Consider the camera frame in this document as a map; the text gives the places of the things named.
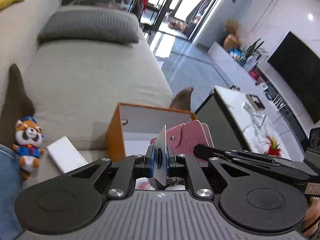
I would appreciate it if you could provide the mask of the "person right hand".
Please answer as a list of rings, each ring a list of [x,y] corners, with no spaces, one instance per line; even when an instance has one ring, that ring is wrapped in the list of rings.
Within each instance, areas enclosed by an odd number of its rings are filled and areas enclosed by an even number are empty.
[[[311,197],[307,213],[302,222],[302,234],[309,239],[317,239],[319,233],[319,198]]]

